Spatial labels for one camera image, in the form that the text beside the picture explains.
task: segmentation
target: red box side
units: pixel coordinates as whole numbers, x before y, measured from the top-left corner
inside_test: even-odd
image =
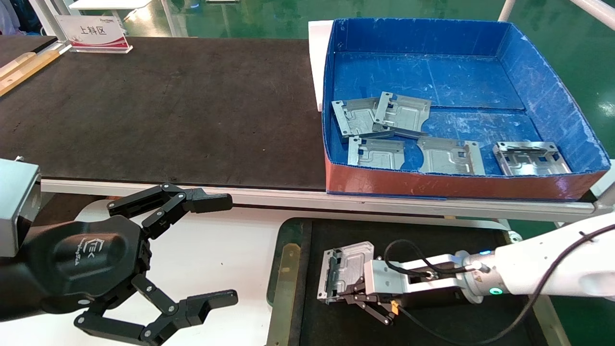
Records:
[[[327,191],[498,199],[579,199],[606,171],[557,177],[452,177],[341,166],[326,158]]]

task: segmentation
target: blue bin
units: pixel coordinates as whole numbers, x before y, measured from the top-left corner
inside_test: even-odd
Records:
[[[423,154],[416,140],[403,137],[393,138],[405,142],[401,171],[348,166],[348,147],[331,101],[379,97],[382,91],[431,100],[423,131],[478,142],[487,176],[419,173]],[[335,20],[322,121],[327,190],[332,193],[578,199],[610,168],[608,154],[553,68],[506,22]],[[504,176],[493,146],[520,141],[555,142],[573,173]],[[431,188],[418,191],[417,184],[426,182]],[[538,187],[543,191],[522,191]]]

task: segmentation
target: black mat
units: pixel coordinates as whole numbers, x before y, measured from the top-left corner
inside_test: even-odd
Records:
[[[307,40],[129,41],[0,99],[0,157],[59,179],[324,190]]]
[[[54,36],[0,35],[0,67],[24,53],[38,53],[55,41]]]
[[[300,346],[449,345],[417,327],[406,316],[397,316],[392,326],[385,326],[355,305],[343,302],[325,305],[318,301],[316,295],[325,250],[371,241],[376,255],[381,255],[391,241],[406,238],[415,241],[426,256],[432,256],[460,249],[476,253],[504,244],[502,232],[497,230],[398,223],[313,219],[311,233],[306,281],[297,285],[305,284],[306,287]],[[392,251],[391,259],[409,261],[418,258],[400,246]],[[525,300],[521,296],[491,296],[480,305],[424,308],[411,310],[411,313],[441,334],[458,340],[478,341],[507,327]],[[293,316],[301,317],[301,314],[297,314],[295,309]],[[493,345],[543,346],[546,341],[538,322],[531,315],[525,323]]]

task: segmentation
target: gripper logo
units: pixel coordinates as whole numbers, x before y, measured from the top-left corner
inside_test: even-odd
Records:
[[[81,262],[81,256],[87,253],[87,258],[96,257],[96,253],[103,249],[104,240],[94,238],[87,240],[87,237],[81,238],[77,251],[75,251],[75,265],[79,265]]]

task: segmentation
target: orange tab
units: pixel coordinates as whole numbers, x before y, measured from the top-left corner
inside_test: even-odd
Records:
[[[392,300],[391,301],[391,312],[399,315],[399,309],[397,308],[399,306],[399,303],[396,300]]]

